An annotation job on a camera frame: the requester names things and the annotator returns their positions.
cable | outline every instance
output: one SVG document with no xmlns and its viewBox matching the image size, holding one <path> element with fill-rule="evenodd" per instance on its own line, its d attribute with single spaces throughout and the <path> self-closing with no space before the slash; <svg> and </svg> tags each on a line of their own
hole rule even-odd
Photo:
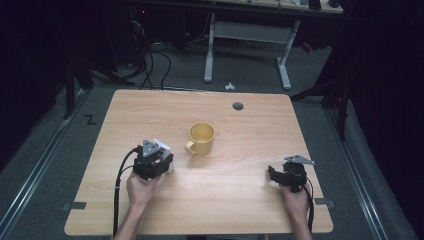
<svg viewBox="0 0 424 240">
<path fill-rule="evenodd" d="M 309 181 L 309 184 L 311 185 L 311 193 L 309 193 L 308 189 L 306 189 L 305 185 L 302 185 L 302 188 L 306 191 L 306 194 L 308 195 L 308 201 L 309 201 L 309 218 L 308 218 L 308 228 L 309 231 L 312 232 L 312 222 L 314 221 L 314 187 L 312 186 L 311 180 L 309 178 L 306 178 Z"/>
<path fill-rule="evenodd" d="M 153 55 L 152 55 L 152 52 L 151 52 L 151 51 L 149 51 L 149 53 L 150 53 L 150 61 L 151 61 L 151 63 L 152 63 L 152 66 L 151 66 L 151 68 L 150 68 L 150 71 L 147 73 L 147 76 L 146 76 L 146 78 L 144 79 L 143 83 L 141 84 L 141 86 L 140 86 L 139 90 L 143 89 L 144 84 L 146 84 L 146 81 L 149 81 L 150 89 L 151 89 L 151 90 L 154 90 L 153 84 L 152 84 L 152 82 L 150 81 L 150 74 L 152 74 L 152 71 L 153 71 Z"/>
<path fill-rule="evenodd" d="M 169 70 L 171 69 L 171 59 L 163 53 L 157 52 L 157 54 L 164 56 L 166 59 L 168 59 L 168 62 L 169 62 L 168 70 L 166 70 L 165 75 L 163 76 L 162 80 L 160 81 L 160 89 L 163 91 L 163 82 L 165 81 L 165 78 L 168 75 Z"/>
<path fill-rule="evenodd" d="M 133 148 L 124 158 L 124 160 L 122 160 L 121 163 L 121 167 L 119 167 L 119 171 L 118 171 L 118 176 L 116 178 L 116 183 L 115 183 L 115 198 L 114 198 L 114 204 L 113 204 L 113 237 L 115 237 L 116 233 L 118 232 L 118 217 L 119 217 L 119 189 L 120 189 L 120 185 L 121 185 L 121 175 L 122 173 L 127 170 L 130 167 L 127 167 L 125 169 L 125 162 L 127 161 L 127 159 L 129 158 L 129 156 L 133 153 L 138 153 L 140 150 L 142 149 L 142 147 L 139 145 L 136 148 Z"/>
</svg>

dark background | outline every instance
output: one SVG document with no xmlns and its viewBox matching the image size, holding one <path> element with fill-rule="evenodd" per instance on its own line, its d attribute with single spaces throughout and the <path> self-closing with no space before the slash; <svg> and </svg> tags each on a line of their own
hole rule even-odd
<svg viewBox="0 0 424 240">
<path fill-rule="evenodd" d="M 307 41 L 314 48 L 334 47 L 317 85 L 340 79 L 350 86 L 349 97 L 369 147 L 406 217 L 422 238 L 423 3 L 361 0 L 356 5 L 352 1 L 344 4 L 349 16 L 373 20 L 349 26 L 340 36 L 338 24 L 306 21 L 295 45 Z M 116 70 L 117 64 L 131 63 L 134 56 L 126 49 L 131 48 L 130 44 L 123 44 L 130 42 L 131 30 L 120 24 L 125 12 L 119 12 L 119 8 L 116 16 L 120 17 L 116 18 L 108 9 L 83 1 L 9 1 L 0 9 L 3 169 L 31 127 L 55 104 L 70 59 L 84 55 L 105 69 Z M 157 37 L 181 48 L 187 40 L 185 32 L 196 35 L 203 27 L 198 20 L 205 17 L 158 9 L 151 14 L 157 20 L 152 23 Z M 161 15 L 171 18 L 158 18 Z M 339 92 L 333 87 L 322 94 Z"/>
</svg>

white desk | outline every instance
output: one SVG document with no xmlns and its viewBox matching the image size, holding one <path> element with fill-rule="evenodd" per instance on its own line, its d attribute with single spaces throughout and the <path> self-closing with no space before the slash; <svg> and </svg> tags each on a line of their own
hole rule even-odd
<svg viewBox="0 0 424 240">
<path fill-rule="evenodd" d="M 213 3 L 223 2 L 223 3 L 235 3 L 235 4 L 244 4 L 252 5 L 258 7 L 272 7 L 279 9 L 292 9 L 300 11 L 312 11 L 308 6 L 296 5 L 291 0 L 256 0 L 256 1 L 246 1 L 246 0 L 215 0 Z M 321 10 L 322 13 L 337 13 L 341 14 L 343 9 L 339 6 L 338 8 L 332 8 L 328 5 L 327 1 L 321 0 Z M 289 56 L 290 49 L 293 45 L 293 41 L 296 37 L 297 29 L 299 27 L 300 21 L 294 21 L 291 28 L 283 27 L 271 27 L 263 25 L 254 25 L 254 24 L 242 24 L 226 21 L 215 21 L 215 14 L 211 14 L 210 30 L 209 30 L 209 46 L 208 53 L 206 56 L 206 66 L 205 66 L 205 82 L 212 81 L 213 75 L 213 44 L 215 37 L 221 38 L 233 38 L 249 41 L 260 41 L 260 42 L 270 42 L 284 44 L 284 50 L 281 53 L 281 56 L 277 58 L 277 66 L 280 71 L 281 81 L 283 83 L 283 88 L 285 90 L 291 89 L 290 79 L 287 74 L 286 61 Z"/>
</svg>

wire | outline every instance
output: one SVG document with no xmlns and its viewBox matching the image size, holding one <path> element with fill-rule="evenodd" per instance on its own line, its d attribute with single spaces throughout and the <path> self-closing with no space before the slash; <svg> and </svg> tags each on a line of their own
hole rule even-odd
<svg viewBox="0 0 424 240">
<path fill-rule="evenodd" d="M 236 42 L 235 47 L 233 49 L 231 49 L 230 51 L 219 51 L 216 47 L 214 47 L 214 50 L 216 52 L 225 53 L 225 54 L 233 53 L 234 51 L 236 51 L 238 49 L 238 47 L 240 45 L 240 41 L 239 40 L 234 40 L 234 41 Z"/>
<path fill-rule="evenodd" d="M 113 236 L 115 237 L 116 233 L 118 232 L 118 217 L 119 217 L 119 189 L 121 185 L 121 175 L 122 173 L 127 170 L 130 167 L 127 167 L 125 169 L 125 163 L 127 162 L 127 159 L 130 157 L 131 154 L 135 152 L 139 152 L 142 147 L 139 145 L 136 148 L 133 148 L 127 155 L 124 157 L 124 160 L 122 160 L 121 166 L 119 167 L 118 176 L 116 177 L 116 183 L 115 183 L 115 198 L 114 198 L 114 204 L 113 204 Z"/>
<path fill-rule="evenodd" d="M 164 56 L 166 59 L 168 59 L 168 62 L 169 62 L 168 70 L 166 70 L 165 75 L 163 76 L 162 80 L 160 81 L 160 89 L 163 91 L 163 82 L 165 81 L 165 78 L 168 75 L 169 70 L 171 69 L 171 59 L 163 53 L 157 52 L 157 54 Z"/>
<path fill-rule="evenodd" d="M 309 178 L 306 177 L 306 179 L 308 179 L 309 184 L 311 185 L 311 193 L 308 191 L 308 189 L 306 189 L 305 185 L 302 185 L 302 188 L 305 190 L 306 194 L 308 195 L 308 201 L 309 201 L 309 218 L 308 218 L 308 228 L 309 231 L 312 232 L 312 222 L 314 221 L 314 187 L 312 186 L 311 180 L 309 180 Z"/>
<path fill-rule="evenodd" d="M 203 35 L 205 34 L 206 28 L 208 27 L 208 23 L 209 23 L 209 18 L 210 18 L 210 16 L 211 16 L 211 14 L 210 14 L 210 13 L 208 13 L 208 16 L 206 17 L 205 26 L 203 27 L 203 31 L 202 31 L 202 33 L 201 33 L 201 34 L 200 34 L 200 35 L 199 35 L 199 36 L 198 36 L 195 40 L 190 41 L 190 42 L 187 42 L 186 44 L 195 43 L 195 42 L 203 41 L 203 40 L 207 39 L 207 38 L 202 38 L 202 37 L 203 37 Z"/>
<path fill-rule="evenodd" d="M 154 90 L 153 84 L 152 84 L 152 82 L 150 81 L 150 74 L 152 74 L 152 71 L 153 71 L 153 56 L 152 56 L 152 52 L 151 52 L 150 50 L 149 50 L 149 53 L 150 53 L 149 55 L 150 55 L 150 61 L 151 61 L 151 63 L 152 63 L 152 66 L 151 66 L 151 68 L 150 68 L 150 71 L 147 73 L 147 76 L 146 76 L 146 78 L 144 79 L 143 83 L 141 84 L 141 86 L 140 86 L 139 90 L 143 89 L 144 84 L 146 84 L 146 81 L 149 81 L 150 89 L 151 89 L 151 90 Z"/>
</svg>

gray carpet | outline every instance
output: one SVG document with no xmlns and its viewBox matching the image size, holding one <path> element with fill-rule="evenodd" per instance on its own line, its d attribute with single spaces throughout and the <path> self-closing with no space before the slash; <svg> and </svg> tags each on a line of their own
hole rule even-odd
<svg viewBox="0 0 424 240">
<path fill-rule="evenodd" d="M 282 89 L 274 58 L 261 56 L 276 52 L 276 46 L 261 49 L 245 47 L 232 54 L 215 55 L 214 79 L 203 82 L 205 49 L 180 51 L 169 47 L 165 51 L 172 61 L 171 70 L 164 81 L 167 87 L 226 91 L 231 82 L 236 92 L 284 93 L 294 95 L 313 86 L 331 49 L 317 50 L 307 54 L 302 49 L 291 51 L 287 68 L 293 89 Z M 160 85 L 168 61 L 153 54 L 154 68 L 151 81 L 155 89 Z M 145 74 L 133 81 L 141 85 Z M 85 167 L 90 158 L 113 92 L 123 88 L 116 84 L 96 81 L 95 88 L 81 105 L 70 123 L 62 141 L 53 155 L 52 162 L 40 181 L 36 191 L 16 222 L 9 239 L 79 239 L 64 233 L 69 210 L 65 204 L 73 202 Z M 330 201 L 329 210 L 334 230 L 328 234 L 315 234 L 315 239 L 374 239 L 362 210 L 334 126 L 329 122 L 326 111 L 321 108 L 319 97 L 308 97 L 294 102 L 294 108 L 304 134 L 311 158 L 317 163 L 316 172 L 324 195 Z M 9 166 L 0 175 L 0 216 L 4 216 L 13 199 L 24 184 L 26 177 L 40 158 L 64 115 L 63 91 L 58 95 L 58 104 L 34 127 L 31 136 L 16 154 Z M 416 239 L 409 223 L 385 184 L 369 152 L 366 141 L 350 106 L 346 126 L 346 144 L 358 165 L 365 185 L 377 207 L 390 239 Z M 292 239 L 290 234 L 271 235 L 272 240 Z M 110 239 L 107 236 L 81 237 L 81 239 Z"/>
</svg>

